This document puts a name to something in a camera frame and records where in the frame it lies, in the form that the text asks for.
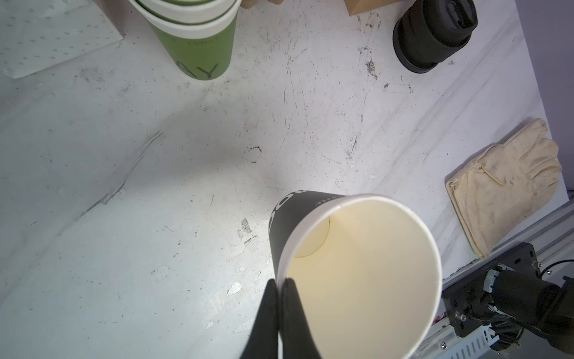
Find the stack of green paper cups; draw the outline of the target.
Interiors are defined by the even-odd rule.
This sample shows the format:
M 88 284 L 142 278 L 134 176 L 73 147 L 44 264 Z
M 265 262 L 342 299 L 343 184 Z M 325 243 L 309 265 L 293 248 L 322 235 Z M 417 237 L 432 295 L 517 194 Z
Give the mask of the stack of green paper cups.
M 185 75 L 211 81 L 227 71 L 240 1 L 139 0 L 131 4 Z

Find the stack of black cup lids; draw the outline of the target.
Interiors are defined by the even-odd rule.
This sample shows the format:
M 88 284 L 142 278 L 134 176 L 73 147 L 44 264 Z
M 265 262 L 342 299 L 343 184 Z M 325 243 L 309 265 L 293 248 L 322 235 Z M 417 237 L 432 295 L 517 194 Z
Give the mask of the stack of black cup lids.
M 478 25 L 472 0 L 417 0 L 393 30 L 393 48 L 413 73 L 434 69 L 469 43 Z

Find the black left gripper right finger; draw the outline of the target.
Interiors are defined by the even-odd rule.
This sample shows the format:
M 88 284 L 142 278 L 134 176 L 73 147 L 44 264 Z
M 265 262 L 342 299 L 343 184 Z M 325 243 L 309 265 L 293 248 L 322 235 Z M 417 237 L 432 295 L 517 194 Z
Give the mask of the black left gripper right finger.
M 306 321 L 303 305 L 292 278 L 287 278 L 280 292 L 280 334 L 286 359 L 320 358 Z

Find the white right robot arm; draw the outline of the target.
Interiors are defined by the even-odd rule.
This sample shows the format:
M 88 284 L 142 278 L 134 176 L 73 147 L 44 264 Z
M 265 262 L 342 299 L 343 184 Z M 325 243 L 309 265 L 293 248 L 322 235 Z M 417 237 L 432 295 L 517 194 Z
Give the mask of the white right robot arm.
M 520 243 L 442 292 L 458 337 L 487 331 L 493 351 L 517 346 L 528 331 L 555 349 L 573 353 L 573 279 L 562 285 L 542 279 L 533 245 Z

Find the black paper cup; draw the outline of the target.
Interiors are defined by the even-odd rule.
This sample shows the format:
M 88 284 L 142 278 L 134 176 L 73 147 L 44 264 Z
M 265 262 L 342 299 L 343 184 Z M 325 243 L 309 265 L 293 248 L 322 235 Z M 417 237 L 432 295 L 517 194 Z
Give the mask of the black paper cup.
M 294 191 L 268 236 L 277 284 L 293 280 L 322 358 L 408 358 L 442 292 L 436 242 L 411 209 L 379 194 Z

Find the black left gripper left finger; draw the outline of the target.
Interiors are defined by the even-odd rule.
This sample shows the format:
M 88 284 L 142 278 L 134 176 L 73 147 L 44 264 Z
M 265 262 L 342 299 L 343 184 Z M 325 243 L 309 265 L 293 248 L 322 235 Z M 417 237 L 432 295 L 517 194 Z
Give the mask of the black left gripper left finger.
M 279 294 L 275 280 L 270 279 L 240 359 L 278 359 L 278 322 Z

